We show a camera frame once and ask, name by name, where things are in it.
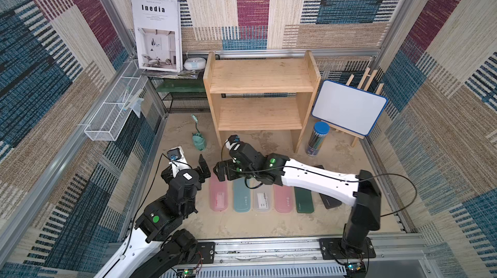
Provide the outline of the dark green pencil case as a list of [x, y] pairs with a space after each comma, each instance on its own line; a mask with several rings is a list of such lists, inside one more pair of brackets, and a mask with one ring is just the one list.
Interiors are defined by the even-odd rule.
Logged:
[[311, 214], [314, 212], [313, 197], [310, 190], [295, 187], [296, 211], [301, 214]]

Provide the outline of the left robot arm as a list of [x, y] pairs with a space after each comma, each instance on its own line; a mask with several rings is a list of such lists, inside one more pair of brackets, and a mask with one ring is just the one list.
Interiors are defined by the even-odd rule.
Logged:
[[198, 240], [181, 224], [197, 213], [195, 198], [210, 177], [210, 169], [203, 156], [198, 167], [191, 168], [179, 148], [167, 156], [170, 166], [161, 176], [168, 191], [145, 207], [97, 277], [160, 277], [174, 266], [202, 262]]

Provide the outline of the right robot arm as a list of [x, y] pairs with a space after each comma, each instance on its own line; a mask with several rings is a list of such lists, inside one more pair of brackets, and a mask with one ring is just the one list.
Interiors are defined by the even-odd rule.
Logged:
[[228, 160], [217, 162], [214, 173], [219, 181], [254, 178], [264, 185], [298, 187], [330, 196], [352, 207], [340, 243], [344, 256], [366, 255], [370, 231], [381, 228], [381, 190], [374, 176], [335, 173], [312, 167], [288, 156], [264, 156], [245, 142], [228, 141]]

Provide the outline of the light blue pencil case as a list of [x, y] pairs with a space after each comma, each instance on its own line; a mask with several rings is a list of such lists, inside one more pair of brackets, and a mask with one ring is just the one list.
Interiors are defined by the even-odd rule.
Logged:
[[251, 210], [251, 190], [247, 188], [243, 178], [234, 180], [233, 207], [237, 213], [246, 213]]

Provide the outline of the black pencil case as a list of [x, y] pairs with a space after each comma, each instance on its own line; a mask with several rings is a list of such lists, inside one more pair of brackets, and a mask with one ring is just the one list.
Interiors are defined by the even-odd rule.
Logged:
[[337, 200], [335, 198], [332, 198], [328, 195], [324, 195], [320, 193], [320, 198], [324, 204], [324, 207], [326, 209], [335, 209], [338, 208], [342, 205], [342, 202], [340, 200]]

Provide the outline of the pink pencil case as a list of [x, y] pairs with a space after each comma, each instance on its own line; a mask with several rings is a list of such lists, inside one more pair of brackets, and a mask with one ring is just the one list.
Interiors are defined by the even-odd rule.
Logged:
[[212, 211], [224, 211], [228, 208], [228, 187], [226, 182], [220, 182], [217, 177], [210, 179], [210, 208]]
[[290, 213], [293, 210], [293, 190], [288, 186], [274, 185], [275, 209], [278, 213]]

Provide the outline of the white translucent pencil case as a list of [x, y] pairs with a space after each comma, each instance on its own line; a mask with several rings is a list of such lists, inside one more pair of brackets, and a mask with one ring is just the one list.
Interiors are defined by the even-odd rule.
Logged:
[[253, 191], [253, 208], [259, 212], [268, 212], [273, 208], [273, 187], [262, 185]]

